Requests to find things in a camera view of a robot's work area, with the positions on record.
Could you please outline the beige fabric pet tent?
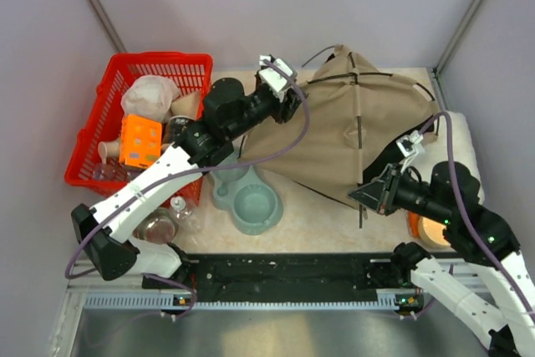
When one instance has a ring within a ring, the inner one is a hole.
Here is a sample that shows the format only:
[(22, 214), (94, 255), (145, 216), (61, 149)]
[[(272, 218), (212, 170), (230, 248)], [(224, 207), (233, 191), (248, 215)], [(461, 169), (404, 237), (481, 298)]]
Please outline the beige fabric pet tent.
[(283, 125), (263, 121), (248, 134), (241, 159), (257, 161), (266, 171), (359, 210), (359, 203), (348, 197), (359, 181), (357, 99), (349, 52), (359, 71), (364, 184), (389, 163), (401, 161), (396, 140), (420, 130), (438, 112), (436, 98), (417, 80), (383, 73), (345, 45), (335, 45), (313, 77), (300, 84), (310, 122), (304, 122), (302, 109)]

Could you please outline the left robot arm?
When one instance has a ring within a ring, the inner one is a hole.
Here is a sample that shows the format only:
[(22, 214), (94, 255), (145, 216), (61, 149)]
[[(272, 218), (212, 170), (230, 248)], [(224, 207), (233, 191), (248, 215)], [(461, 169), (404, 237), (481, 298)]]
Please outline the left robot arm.
[(224, 170), (222, 162), (233, 152), (237, 137), (268, 118), (287, 123), (299, 107), (310, 116), (303, 90), (281, 74), (261, 79), (250, 94), (238, 79), (218, 79), (202, 106), (200, 119), (190, 123), (130, 184), (92, 207), (80, 204), (73, 209), (79, 246), (64, 271), (67, 279), (77, 277), (74, 263), (85, 254), (93, 264), (91, 269), (105, 281), (142, 274), (161, 277), (175, 288), (184, 285), (190, 269), (178, 247), (136, 239), (135, 229), (183, 187), (210, 171)]

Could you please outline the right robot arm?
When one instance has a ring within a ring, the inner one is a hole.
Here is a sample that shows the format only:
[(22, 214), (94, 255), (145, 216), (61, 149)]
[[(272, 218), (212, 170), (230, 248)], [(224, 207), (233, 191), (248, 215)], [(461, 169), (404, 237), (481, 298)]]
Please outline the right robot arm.
[(534, 283), (520, 243), (504, 218), (480, 204), (479, 181), (461, 163), (436, 164), (429, 181), (389, 164), (349, 198), (383, 216), (399, 209), (441, 225), (444, 238), (486, 286), (488, 303), (454, 278), (415, 242), (399, 244), (390, 276), (402, 286), (423, 289), (454, 314), (490, 356), (534, 354)]

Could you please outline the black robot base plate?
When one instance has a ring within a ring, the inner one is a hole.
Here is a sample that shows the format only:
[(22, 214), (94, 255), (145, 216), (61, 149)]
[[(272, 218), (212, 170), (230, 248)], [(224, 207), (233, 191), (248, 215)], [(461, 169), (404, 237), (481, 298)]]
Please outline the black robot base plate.
[(419, 292), (388, 253), (190, 253), (171, 279), (202, 303), (375, 301), (379, 290)]

